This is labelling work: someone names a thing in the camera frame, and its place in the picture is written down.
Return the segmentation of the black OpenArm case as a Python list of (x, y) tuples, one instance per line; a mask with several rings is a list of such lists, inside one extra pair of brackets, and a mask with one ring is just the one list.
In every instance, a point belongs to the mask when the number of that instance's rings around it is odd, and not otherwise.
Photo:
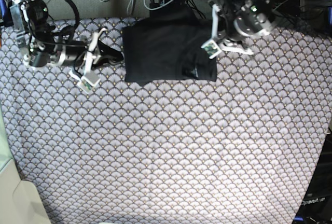
[(331, 223), (331, 133), (293, 223)]

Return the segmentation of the blue clamp edge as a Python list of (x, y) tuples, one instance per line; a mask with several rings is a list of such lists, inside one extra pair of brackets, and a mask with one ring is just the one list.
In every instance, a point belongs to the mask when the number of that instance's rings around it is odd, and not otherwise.
[(328, 7), (324, 16), (324, 31), (331, 36), (332, 32), (332, 8)]
[(0, 8), (1, 8), (1, 26), (4, 26), (7, 14), (7, 5), (5, 0), (0, 0)]

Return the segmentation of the beige plastic bin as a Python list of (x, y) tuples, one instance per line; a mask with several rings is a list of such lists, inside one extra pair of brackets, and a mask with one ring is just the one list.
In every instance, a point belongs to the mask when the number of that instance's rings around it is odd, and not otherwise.
[(1, 223), (50, 223), (35, 185), (22, 180), (1, 118)]

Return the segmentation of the blue clamp left edge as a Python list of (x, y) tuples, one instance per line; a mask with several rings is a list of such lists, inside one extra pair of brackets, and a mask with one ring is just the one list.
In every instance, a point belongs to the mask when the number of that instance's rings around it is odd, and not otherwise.
[(4, 26), (7, 14), (7, 5), (5, 0), (0, 0), (0, 8), (1, 8), (1, 26)]

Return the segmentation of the fan-patterned table cloth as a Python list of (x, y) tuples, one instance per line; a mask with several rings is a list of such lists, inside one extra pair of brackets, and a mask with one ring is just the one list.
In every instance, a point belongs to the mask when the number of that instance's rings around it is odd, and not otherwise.
[(217, 79), (125, 82), (26, 68), (2, 31), (10, 150), (52, 223), (291, 223), (331, 119), (331, 39), (279, 29), (221, 55)]

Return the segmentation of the dark grey T-shirt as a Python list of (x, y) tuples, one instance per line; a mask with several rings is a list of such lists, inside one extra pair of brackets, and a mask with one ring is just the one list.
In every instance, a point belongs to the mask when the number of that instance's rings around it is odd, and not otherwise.
[(215, 82), (217, 65), (201, 45), (210, 27), (187, 5), (157, 10), (122, 30), (125, 81), (143, 86), (154, 80)]

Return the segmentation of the blue clamp right edge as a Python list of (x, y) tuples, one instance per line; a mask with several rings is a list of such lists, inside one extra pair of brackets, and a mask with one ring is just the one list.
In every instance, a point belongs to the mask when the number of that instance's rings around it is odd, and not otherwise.
[(324, 31), (331, 36), (332, 32), (332, 8), (328, 7), (324, 16)]

